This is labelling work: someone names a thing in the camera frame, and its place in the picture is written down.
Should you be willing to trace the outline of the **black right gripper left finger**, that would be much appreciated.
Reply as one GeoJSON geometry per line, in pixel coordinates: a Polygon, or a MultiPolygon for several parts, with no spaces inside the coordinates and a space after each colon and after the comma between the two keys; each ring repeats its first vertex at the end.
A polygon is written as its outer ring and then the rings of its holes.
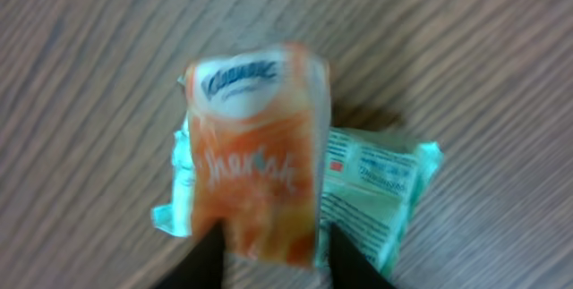
{"type": "Polygon", "coordinates": [[[152,289],[222,289],[225,266],[223,222],[216,222],[192,250],[152,289]]]}

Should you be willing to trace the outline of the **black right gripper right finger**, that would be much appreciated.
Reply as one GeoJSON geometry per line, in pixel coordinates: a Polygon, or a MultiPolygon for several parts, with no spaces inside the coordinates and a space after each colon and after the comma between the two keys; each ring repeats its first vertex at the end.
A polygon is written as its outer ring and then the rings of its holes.
{"type": "Polygon", "coordinates": [[[333,289],[396,289],[335,224],[329,227],[329,270],[333,289]]]}

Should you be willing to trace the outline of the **teal white packet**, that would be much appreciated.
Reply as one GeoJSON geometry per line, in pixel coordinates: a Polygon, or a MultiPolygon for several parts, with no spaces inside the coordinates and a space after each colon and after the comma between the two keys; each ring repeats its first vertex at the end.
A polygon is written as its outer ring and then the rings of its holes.
{"type": "MultiPolygon", "coordinates": [[[[417,202],[441,161],[434,141],[411,140],[394,132],[329,130],[318,242],[310,268],[327,265],[329,227],[335,224],[377,271],[389,275],[417,202]]],[[[155,207],[151,218],[157,229],[189,237],[195,167],[188,124],[175,134],[172,165],[172,200],[155,207]]]]}

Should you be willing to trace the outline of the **orange small box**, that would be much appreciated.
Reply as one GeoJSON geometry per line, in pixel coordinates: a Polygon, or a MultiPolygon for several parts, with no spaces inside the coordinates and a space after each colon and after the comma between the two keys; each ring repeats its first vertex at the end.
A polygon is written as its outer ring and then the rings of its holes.
{"type": "Polygon", "coordinates": [[[331,118],[327,62],[277,44],[190,64],[184,86],[192,238],[221,223],[234,254],[311,267],[331,118]]]}

